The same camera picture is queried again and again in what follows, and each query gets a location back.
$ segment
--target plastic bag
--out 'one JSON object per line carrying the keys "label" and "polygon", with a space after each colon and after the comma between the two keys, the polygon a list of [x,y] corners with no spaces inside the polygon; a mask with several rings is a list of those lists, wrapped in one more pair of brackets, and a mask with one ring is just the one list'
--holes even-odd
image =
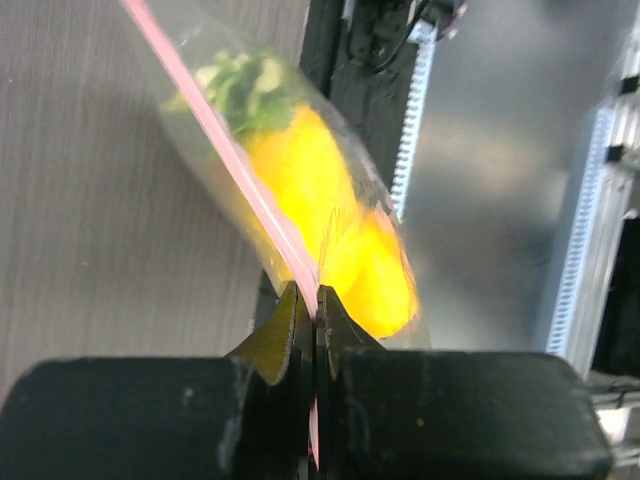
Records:
{"label": "plastic bag", "polygon": [[276,291],[295,280],[313,315],[317,285],[332,286],[377,338],[419,325],[388,191],[304,75],[196,1],[121,4],[167,133]]}

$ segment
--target clear plastic bag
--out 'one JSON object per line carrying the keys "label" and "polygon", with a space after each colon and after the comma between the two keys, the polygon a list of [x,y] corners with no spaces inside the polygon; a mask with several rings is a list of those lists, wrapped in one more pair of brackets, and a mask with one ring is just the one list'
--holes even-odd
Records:
{"label": "clear plastic bag", "polygon": [[195,0],[121,4],[167,133],[276,291],[295,280],[313,314],[332,286],[377,338],[424,330],[388,191],[331,104]]}

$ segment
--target ziplock bag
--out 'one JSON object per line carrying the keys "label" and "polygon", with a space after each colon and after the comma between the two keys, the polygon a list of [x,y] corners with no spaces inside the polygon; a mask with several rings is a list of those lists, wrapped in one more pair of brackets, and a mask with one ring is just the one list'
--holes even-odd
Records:
{"label": "ziplock bag", "polygon": [[196,0],[120,3],[168,135],[276,291],[295,280],[314,315],[332,286],[377,338],[419,328],[388,191],[331,104]]}

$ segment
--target wooden table surface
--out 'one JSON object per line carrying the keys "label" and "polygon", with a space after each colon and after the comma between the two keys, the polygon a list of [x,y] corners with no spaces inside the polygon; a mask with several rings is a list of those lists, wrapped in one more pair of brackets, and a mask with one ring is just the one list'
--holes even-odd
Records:
{"label": "wooden table surface", "polygon": [[[216,355],[260,268],[163,134],[117,0],[0,0],[0,394],[34,362]],[[297,60],[308,0],[205,0]]]}

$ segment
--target pink strip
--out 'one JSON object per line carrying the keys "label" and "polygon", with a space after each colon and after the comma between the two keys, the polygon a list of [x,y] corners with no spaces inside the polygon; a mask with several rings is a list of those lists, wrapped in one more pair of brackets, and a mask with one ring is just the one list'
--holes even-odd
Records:
{"label": "pink strip", "polygon": [[207,102],[173,44],[153,18],[147,3],[144,0],[120,1],[182,93],[231,177],[260,219],[291,270],[309,313],[315,317],[318,310],[318,266],[304,247],[300,232],[279,211],[271,192],[255,177],[246,152],[233,140],[224,118]]}

